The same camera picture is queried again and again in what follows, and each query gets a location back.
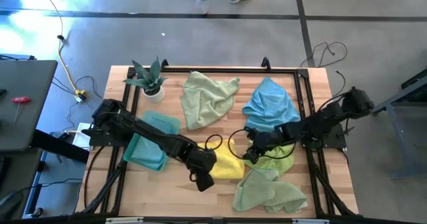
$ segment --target gray floor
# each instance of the gray floor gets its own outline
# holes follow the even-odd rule
[[[192,0],[53,0],[60,10],[124,13],[197,13]],[[210,13],[297,15],[296,0],[253,0],[231,5],[209,0]],[[427,0],[303,0],[307,15],[426,16]],[[50,9],[47,0],[0,0],[4,9]],[[68,45],[62,54],[76,80],[91,75],[102,93],[111,65],[129,65],[132,59],[151,63],[158,55],[172,65],[259,65],[268,56],[272,65],[297,67],[306,58],[299,21],[231,19],[64,18]],[[323,41],[341,41],[348,47],[345,60],[327,67],[332,92],[355,85],[375,103],[395,94],[401,82],[426,68],[426,22],[308,21],[312,47]],[[0,53],[25,53],[39,59],[57,59],[59,20],[37,12],[0,16]],[[332,47],[337,55],[342,48]],[[316,51],[316,63],[320,51]],[[325,63],[332,61],[326,55]],[[61,67],[56,75],[67,83]],[[93,106],[99,99],[90,95]],[[73,98],[52,87],[39,121],[43,131],[69,125],[65,116]],[[72,109],[74,123],[88,122],[93,110]],[[356,128],[347,138],[350,171],[360,213],[367,217],[426,222],[427,178],[391,180],[402,156],[388,117],[351,121]]]

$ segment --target red screwdriver handle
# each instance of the red screwdriver handle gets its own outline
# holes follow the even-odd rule
[[[14,97],[11,101],[13,103],[27,103],[30,102],[31,99],[29,97]]]

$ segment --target light green towel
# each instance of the light green towel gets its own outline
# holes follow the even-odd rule
[[[275,147],[271,151],[267,151],[266,155],[270,157],[283,157],[289,154],[292,150],[293,145],[287,145],[284,147]],[[277,169],[279,174],[285,173],[294,165],[295,157],[294,155],[290,155],[289,157],[283,159],[272,159],[269,157],[260,157],[256,164],[252,164],[248,160],[244,160],[244,163],[251,168],[258,169]]]
[[[184,83],[181,104],[189,130],[205,127],[223,117],[233,107],[239,79],[213,81],[194,71]]]
[[[279,181],[278,170],[252,169],[238,183],[232,205],[236,211],[247,211],[263,205],[268,213],[281,209],[294,213],[306,201],[306,196],[297,187]]]

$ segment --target succulent plant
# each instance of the succulent plant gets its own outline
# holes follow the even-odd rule
[[[149,71],[145,70],[139,63],[132,60],[135,67],[138,79],[126,79],[124,83],[135,85],[144,89],[145,92],[153,91],[161,87],[161,84],[166,80],[165,77],[159,77],[161,66],[159,57],[156,57]]]

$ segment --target wooden table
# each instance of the wooden table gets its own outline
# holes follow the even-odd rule
[[[113,66],[109,74],[106,99],[121,100],[126,79],[128,66]],[[330,87],[326,70],[322,68],[308,69],[310,74],[310,84],[316,109],[330,98]],[[250,100],[254,89],[261,83],[265,76],[271,77],[277,84],[281,85],[296,103],[296,89],[294,78],[287,74],[255,74],[255,73],[208,73],[208,77],[214,80],[229,81],[234,77],[240,78],[240,90],[234,95],[234,106],[232,110],[223,118],[208,127],[195,131],[188,131],[185,126],[185,118],[180,103],[183,94],[182,86],[188,78],[188,73],[164,73],[168,80],[163,84],[165,98],[161,103],[148,103],[143,95],[140,95],[137,116],[141,117],[146,110],[153,110],[164,115],[178,118],[181,121],[181,134],[193,139],[196,142],[203,142],[213,134],[219,133],[227,139],[231,133],[241,129],[246,122],[246,116],[242,113],[242,107]],[[131,87],[128,110],[131,108],[134,87]],[[302,85],[304,101],[307,95],[304,85]],[[248,141],[243,133],[234,136],[236,149],[241,155],[247,148]],[[88,164],[93,158],[95,150],[91,151]],[[111,147],[106,147],[93,164],[89,181],[87,184],[87,200],[90,202],[105,183]],[[308,198],[308,207],[302,209],[301,213],[287,214],[284,211],[277,213],[266,213],[262,206],[258,206],[243,213],[237,213],[232,209],[232,200],[238,180],[215,180],[215,185],[207,191],[199,192],[195,183],[189,180],[189,171],[185,166],[176,160],[168,159],[166,168],[163,171],[155,172],[145,167],[128,163],[123,196],[119,214],[121,216],[175,216],[175,217],[315,217],[312,189],[308,174],[308,164],[305,151],[298,145],[294,151],[294,166],[281,176],[282,181],[288,181],[299,187]],[[326,149],[326,164],[328,168],[329,180],[336,193],[342,201],[353,212],[358,212],[354,197],[352,180],[342,153]],[[322,207],[326,210],[324,192],[319,184]],[[111,190],[109,209],[113,205],[115,197],[115,185]],[[80,198],[76,211],[83,209],[83,188],[80,190]]]

